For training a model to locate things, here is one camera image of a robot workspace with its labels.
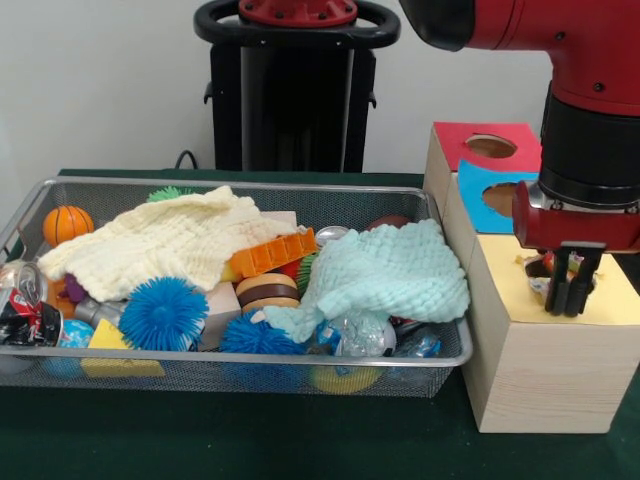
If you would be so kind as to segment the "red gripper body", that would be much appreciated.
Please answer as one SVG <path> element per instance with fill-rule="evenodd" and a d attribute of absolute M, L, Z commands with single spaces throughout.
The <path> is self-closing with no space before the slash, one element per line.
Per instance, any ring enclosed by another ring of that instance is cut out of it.
<path fill-rule="evenodd" d="M 639 251 L 639 216 L 604 210 L 554 210 L 538 184 L 521 181 L 512 201 L 514 235 L 530 249 L 601 248 L 613 253 Z"/>

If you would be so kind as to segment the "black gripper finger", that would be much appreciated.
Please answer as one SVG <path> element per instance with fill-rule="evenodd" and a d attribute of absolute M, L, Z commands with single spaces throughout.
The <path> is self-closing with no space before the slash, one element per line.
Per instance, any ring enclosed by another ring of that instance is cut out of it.
<path fill-rule="evenodd" d="M 584 312 L 590 292 L 593 290 L 593 276 L 600 265 L 602 249 L 584 248 L 578 251 L 582 257 L 580 267 L 571 282 L 569 314 Z"/>
<path fill-rule="evenodd" d="M 554 266 L 545 301 L 545 310 L 550 314 L 565 312 L 570 291 L 570 280 L 567 277 L 569 255 L 570 251 L 567 248 L 561 248 L 554 252 Z"/>

